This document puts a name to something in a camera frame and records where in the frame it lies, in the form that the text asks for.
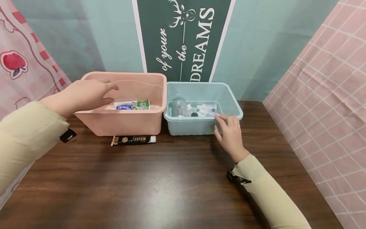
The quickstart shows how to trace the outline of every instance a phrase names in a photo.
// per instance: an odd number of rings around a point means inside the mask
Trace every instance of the hand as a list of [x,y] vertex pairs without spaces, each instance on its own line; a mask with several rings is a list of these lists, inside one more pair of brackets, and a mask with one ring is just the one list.
[[215,115],[223,134],[221,136],[219,129],[215,125],[214,134],[220,145],[230,154],[235,163],[239,163],[250,153],[243,147],[242,131],[240,129],[239,119],[228,117],[226,115]]
[[118,90],[118,86],[109,80],[77,80],[63,91],[40,100],[40,103],[68,118],[77,111],[88,111],[114,101],[104,98],[111,90]]

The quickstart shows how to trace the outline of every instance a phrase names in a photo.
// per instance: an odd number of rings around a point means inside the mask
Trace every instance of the beige sleeve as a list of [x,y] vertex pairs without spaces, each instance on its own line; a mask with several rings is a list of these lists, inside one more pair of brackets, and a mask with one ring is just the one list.
[[0,122],[0,196],[29,163],[49,151],[66,132],[66,120],[31,102]]
[[295,203],[253,155],[239,162],[232,173],[251,181],[243,186],[261,208],[272,229],[311,228]]

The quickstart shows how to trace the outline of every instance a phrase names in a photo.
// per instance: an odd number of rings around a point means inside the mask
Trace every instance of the pink fabric backdrop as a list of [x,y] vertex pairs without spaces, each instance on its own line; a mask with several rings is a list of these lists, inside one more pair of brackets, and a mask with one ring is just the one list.
[[[70,84],[9,0],[0,1],[0,37],[0,120],[30,101],[59,92]],[[0,208],[29,167],[0,197]]]
[[366,0],[341,0],[264,101],[346,229],[366,228]]

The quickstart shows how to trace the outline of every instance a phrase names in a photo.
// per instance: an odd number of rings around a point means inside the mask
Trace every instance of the black toothpaste tube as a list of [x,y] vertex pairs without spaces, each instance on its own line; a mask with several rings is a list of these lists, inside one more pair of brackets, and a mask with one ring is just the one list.
[[156,136],[113,136],[111,146],[155,143]]

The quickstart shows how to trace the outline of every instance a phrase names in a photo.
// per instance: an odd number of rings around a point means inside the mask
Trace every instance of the white tube cap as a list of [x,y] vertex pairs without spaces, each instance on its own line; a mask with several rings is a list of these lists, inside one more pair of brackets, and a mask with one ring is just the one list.
[[150,142],[155,143],[156,142],[156,136],[150,136]]

